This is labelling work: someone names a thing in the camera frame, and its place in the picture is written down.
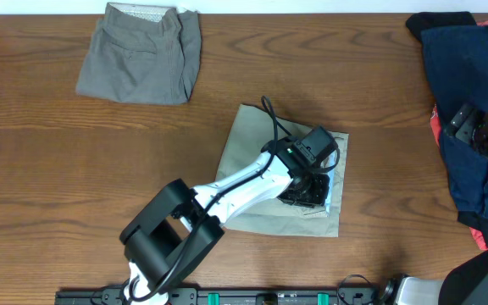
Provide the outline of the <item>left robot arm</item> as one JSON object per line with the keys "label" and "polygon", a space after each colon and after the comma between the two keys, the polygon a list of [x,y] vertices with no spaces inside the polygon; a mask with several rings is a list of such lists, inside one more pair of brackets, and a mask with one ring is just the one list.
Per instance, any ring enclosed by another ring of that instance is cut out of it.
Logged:
{"label": "left robot arm", "polygon": [[312,131],[302,139],[274,138],[254,162],[222,180],[194,187],[170,182],[120,233],[130,263],[126,302],[167,302],[168,290],[204,260],[224,225],[258,203],[323,206],[330,169],[322,162],[338,153],[331,135]]}

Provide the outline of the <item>light khaki shorts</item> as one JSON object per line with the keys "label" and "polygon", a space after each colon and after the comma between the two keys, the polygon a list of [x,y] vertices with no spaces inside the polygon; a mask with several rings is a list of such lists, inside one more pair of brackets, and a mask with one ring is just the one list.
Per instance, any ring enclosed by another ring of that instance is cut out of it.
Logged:
{"label": "light khaki shorts", "polygon": [[[273,125],[268,114],[253,106],[240,105],[216,178],[224,179],[248,166],[273,136]],[[335,165],[334,171],[329,173],[331,193],[323,207],[304,208],[285,204],[277,198],[271,199],[257,203],[228,220],[225,227],[272,236],[337,237],[349,135],[334,132],[332,136],[341,156],[332,154],[322,163],[324,167]]]}

